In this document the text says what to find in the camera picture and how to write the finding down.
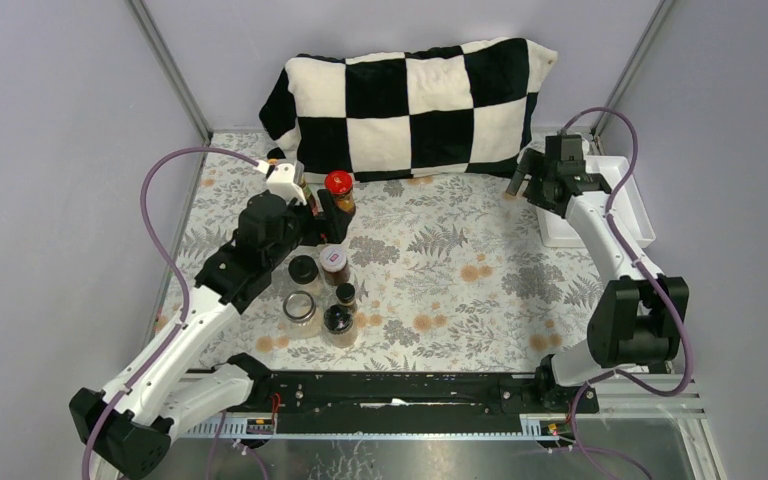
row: leaf pattern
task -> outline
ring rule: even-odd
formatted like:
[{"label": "leaf pattern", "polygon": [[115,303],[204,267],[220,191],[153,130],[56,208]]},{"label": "leaf pattern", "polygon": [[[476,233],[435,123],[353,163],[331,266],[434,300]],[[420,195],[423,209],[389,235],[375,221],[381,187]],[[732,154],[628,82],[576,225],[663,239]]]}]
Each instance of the leaf pattern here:
[{"label": "leaf pattern", "polygon": [[[274,144],[263,133],[217,133],[213,146],[262,159]],[[586,251],[543,246],[534,207],[505,196],[506,186],[487,175],[356,185],[358,213],[343,243],[357,289],[355,344],[338,349],[282,330],[281,302],[297,288],[287,264],[295,255],[318,256],[299,247],[193,366],[248,352],[274,369],[533,370],[585,338],[602,287]],[[190,284],[263,189],[248,165],[207,156],[177,257]],[[323,309],[336,302],[333,288],[315,298]],[[158,323],[180,314],[181,299],[172,279]]]}]

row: black and white checkered cloth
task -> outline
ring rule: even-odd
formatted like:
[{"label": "black and white checkered cloth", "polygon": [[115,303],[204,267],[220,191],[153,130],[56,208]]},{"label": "black and white checkered cloth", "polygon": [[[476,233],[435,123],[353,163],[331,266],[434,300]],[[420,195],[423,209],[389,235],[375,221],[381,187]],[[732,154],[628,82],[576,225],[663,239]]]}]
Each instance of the black and white checkered cloth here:
[{"label": "black and white checkered cloth", "polygon": [[521,38],[344,60],[299,55],[260,120],[280,149],[270,156],[297,158],[311,182],[334,170],[358,181],[510,176],[556,59]]}]

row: jar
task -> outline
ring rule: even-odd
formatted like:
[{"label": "jar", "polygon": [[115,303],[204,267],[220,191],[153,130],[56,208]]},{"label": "jar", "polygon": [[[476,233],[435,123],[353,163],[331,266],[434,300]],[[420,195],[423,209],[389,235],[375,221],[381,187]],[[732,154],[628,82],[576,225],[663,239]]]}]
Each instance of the jar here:
[{"label": "jar", "polygon": [[322,277],[319,275],[319,267],[316,266],[316,260],[307,256],[299,255],[290,261],[287,268],[290,272],[290,278],[299,286],[300,290],[319,296],[322,293]]},{"label": "jar", "polygon": [[310,338],[322,330],[322,310],[316,308],[313,296],[303,290],[284,299],[284,329],[292,339]]},{"label": "jar", "polygon": [[357,301],[355,300],[355,286],[344,283],[337,287],[337,301],[340,305],[349,309],[352,314],[357,313]]},{"label": "jar", "polygon": [[339,245],[328,245],[319,253],[319,264],[322,265],[322,276],[325,283],[336,286],[349,281],[349,257]]},{"label": "jar", "polygon": [[342,305],[328,307],[322,334],[337,348],[352,346],[357,340],[357,327],[349,309]]},{"label": "jar", "polygon": [[331,192],[331,197],[334,198],[337,208],[348,214],[355,214],[357,207],[352,193],[354,185],[352,184],[352,176],[348,172],[336,170],[329,173],[325,177],[325,188]]},{"label": "jar", "polygon": [[307,206],[310,207],[310,211],[316,216],[319,213],[319,205],[316,203],[316,198],[313,196],[313,191],[311,191],[310,186],[304,179],[304,175],[302,175],[302,179],[299,182],[299,187],[301,187],[305,200],[307,200]]}]

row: white wall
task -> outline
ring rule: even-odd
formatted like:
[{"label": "white wall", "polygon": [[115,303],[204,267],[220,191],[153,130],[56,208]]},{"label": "white wall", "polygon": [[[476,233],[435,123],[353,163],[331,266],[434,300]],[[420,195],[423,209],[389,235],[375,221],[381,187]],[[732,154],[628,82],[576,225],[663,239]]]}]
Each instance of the white wall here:
[{"label": "white wall", "polygon": [[[139,350],[163,272],[143,175],[197,144],[125,2],[0,1],[0,480],[79,478],[69,399]],[[181,160],[151,195],[167,240]]]},{"label": "white wall", "polygon": [[[682,2],[620,107],[729,478],[768,479],[768,2]],[[620,122],[605,143],[629,152]]]},{"label": "white wall", "polygon": [[[214,130],[257,113],[298,53],[347,57],[525,36],[558,50],[534,125],[604,105],[658,0],[146,1]],[[582,125],[591,124],[593,119]]]}]

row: jar lid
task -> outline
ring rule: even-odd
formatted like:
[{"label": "jar lid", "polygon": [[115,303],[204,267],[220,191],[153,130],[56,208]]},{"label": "jar lid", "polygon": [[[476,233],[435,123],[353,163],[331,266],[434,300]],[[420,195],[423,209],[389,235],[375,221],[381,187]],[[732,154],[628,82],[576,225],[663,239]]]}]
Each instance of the jar lid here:
[{"label": "jar lid", "polygon": [[331,333],[345,333],[352,323],[352,314],[342,305],[331,305],[325,312],[325,328]]},{"label": "jar lid", "polygon": [[292,259],[287,271],[290,272],[290,278],[299,285],[307,285],[319,276],[316,260],[307,255],[299,255]]},{"label": "jar lid", "polygon": [[325,188],[334,195],[342,195],[352,189],[352,176],[343,170],[335,170],[325,177]]},{"label": "jar lid", "polygon": [[344,283],[337,287],[337,300],[343,303],[349,303],[355,299],[355,286],[351,283]]},{"label": "jar lid", "polygon": [[346,251],[339,245],[328,245],[319,254],[319,263],[322,269],[329,273],[337,273],[346,268],[349,259]]},{"label": "jar lid", "polygon": [[303,290],[293,292],[284,299],[284,315],[292,323],[305,323],[316,312],[316,301]]}]

